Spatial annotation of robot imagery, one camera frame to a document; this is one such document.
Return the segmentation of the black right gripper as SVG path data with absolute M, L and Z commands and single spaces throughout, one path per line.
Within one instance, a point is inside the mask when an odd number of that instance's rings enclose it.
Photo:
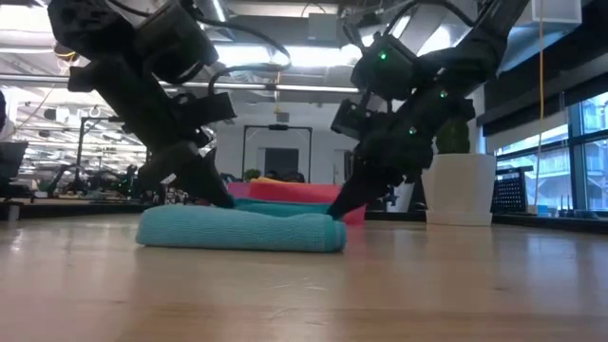
M 431 114 L 359 114 L 355 127 L 353 173 L 327 211 L 333 219 L 384 197 L 392 184 L 419 179 L 433 161 Z

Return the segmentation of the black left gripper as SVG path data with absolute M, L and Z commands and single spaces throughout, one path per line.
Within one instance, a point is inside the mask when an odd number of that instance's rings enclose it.
M 175 173 L 180 158 L 161 153 L 177 143 L 193 143 L 196 148 L 206 146 L 212 139 L 203 126 L 192 127 L 178 121 L 178 112 L 171 96 L 165 92 L 122 92 L 121 118 L 135 136 L 153 153 L 138 170 L 142 190 L 155 189 L 159 183 Z M 197 155 L 177 173 L 179 188 L 190 196 L 204 199 L 222 208 L 233 208 L 235 202 L 219 176 L 215 165 L 217 149 L 204 157 Z

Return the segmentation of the red plastic basket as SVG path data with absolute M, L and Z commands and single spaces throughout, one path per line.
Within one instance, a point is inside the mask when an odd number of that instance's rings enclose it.
M 311 226 L 360 225 L 366 206 L 353 209 L 341 218 L 328 214 L 341 190 L 339 185 L 291 182 L 232 182 L 228 190 L 239 211 L 288 219 Z

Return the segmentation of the small teal microfiber towel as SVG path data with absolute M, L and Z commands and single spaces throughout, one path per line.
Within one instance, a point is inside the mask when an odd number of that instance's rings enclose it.
M 329 206 L 238 199 L 231 209 L 172 204 L 142 213 L 135 240 L 144 246 L 222 250 L 341 252 L 347 226 Z

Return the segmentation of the white hexagonal plant pot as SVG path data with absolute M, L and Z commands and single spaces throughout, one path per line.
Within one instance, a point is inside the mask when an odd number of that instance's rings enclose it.
M 429 225 L 489 227 L 496 158 L 438 154 L 422 174 Z

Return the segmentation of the black perforated crate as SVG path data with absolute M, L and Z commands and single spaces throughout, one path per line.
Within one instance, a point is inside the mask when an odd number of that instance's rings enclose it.
M 525 173 L 532 166 L 511 167 L 496 171 L 491 212 L 493 214 L 525 214 L 527 193 Z

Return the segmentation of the black background monitor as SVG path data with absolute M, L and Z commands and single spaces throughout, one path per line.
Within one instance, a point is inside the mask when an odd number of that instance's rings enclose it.
M 28 142 L 0 142 L 0 179 L 18 175 L 28 146 Z

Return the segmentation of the grey ceiling unit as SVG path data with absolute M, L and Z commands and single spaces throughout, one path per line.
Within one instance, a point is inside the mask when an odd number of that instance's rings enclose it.
M 337 37 L 337 16 L 328 13 L 308 15 L 308 39 L 319 42 L 332 42 Z

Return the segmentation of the black background station frame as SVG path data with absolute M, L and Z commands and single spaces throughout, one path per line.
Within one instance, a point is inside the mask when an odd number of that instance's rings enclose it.
M 125 173 L 128 166 L 142 166 L 150 159 L 148 148 L 117 116 L 81 118 L 76 144 L 74 181 L 83 183 L 86 171 Z
M 295 172 L 311 180 L 313 129 L 286 124 L 243 127 L 241 176 L 249 169 L 262 175 L 275 171 L 281 177 Z

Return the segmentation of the black aluminium table frame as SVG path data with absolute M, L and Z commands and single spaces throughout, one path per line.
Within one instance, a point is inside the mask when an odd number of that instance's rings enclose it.
M 82 200 L 77 200 L 75 203 L 68 203 L 66 199 L 59 199 L 57 202 L 53 203 L 43 203 L 41 201 L 29 203 L 22 202 L 21 200 L 0 200 L 0 220 L 8 220 L 10 218 L 10 213 L 16 214 L 18 219 L 49 219 L 103 214 L 139 214 L 149 208 L 151 208 L 151 205 L 147 204 L 89 203 Z M 366 212 L 364 209 L 361 209 L 349 214 L 347 218 L 349 224 L 360 224 L 365 220 L 425 222 L 426 214 L 424 212 Z M 596 234 L 608 237 L 608 219 L 547 218 L 494 214 L 492 223 L 561 230 L 572 233 Z

